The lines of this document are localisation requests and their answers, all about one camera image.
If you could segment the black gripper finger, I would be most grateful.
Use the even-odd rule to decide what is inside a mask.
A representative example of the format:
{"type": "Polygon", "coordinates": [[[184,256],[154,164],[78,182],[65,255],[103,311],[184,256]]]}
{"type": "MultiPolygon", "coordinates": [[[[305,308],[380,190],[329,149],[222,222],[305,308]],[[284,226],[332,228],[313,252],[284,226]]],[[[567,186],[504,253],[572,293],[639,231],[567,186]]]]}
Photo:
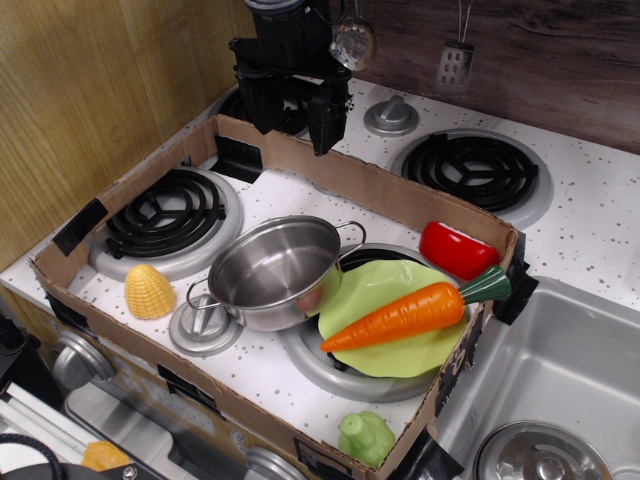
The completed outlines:
{"type": "Polygon", "coordinates": [[[350,94],[347,84],[321,84],[308,103],[308,130],[314,154],[327,154],[344,138],[350,94]]]}
{"type": "Polygon", "coordinates": [[[239,63],[235,77],[248,119],[257,130],[262,134],[285,132],[289,111],[274,74],[252,63],[239,63]]]}

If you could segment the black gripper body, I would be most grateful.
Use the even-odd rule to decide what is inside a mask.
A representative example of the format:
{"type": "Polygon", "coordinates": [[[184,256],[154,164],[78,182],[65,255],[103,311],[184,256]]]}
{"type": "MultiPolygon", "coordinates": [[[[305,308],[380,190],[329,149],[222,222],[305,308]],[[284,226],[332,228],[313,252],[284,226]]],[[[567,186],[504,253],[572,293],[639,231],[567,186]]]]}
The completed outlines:
{"type": "Polygon", "coordinates": [[[310,90],[313,80],[330,90],[348,89],[351,71],[329,53],[332,28],[347,13],[344,1],[337,17],[329,1],[246,1],[244,5],[252,15],[255,36],[229,42],[240,90],[291,90],[298,81],[310,90]]]}

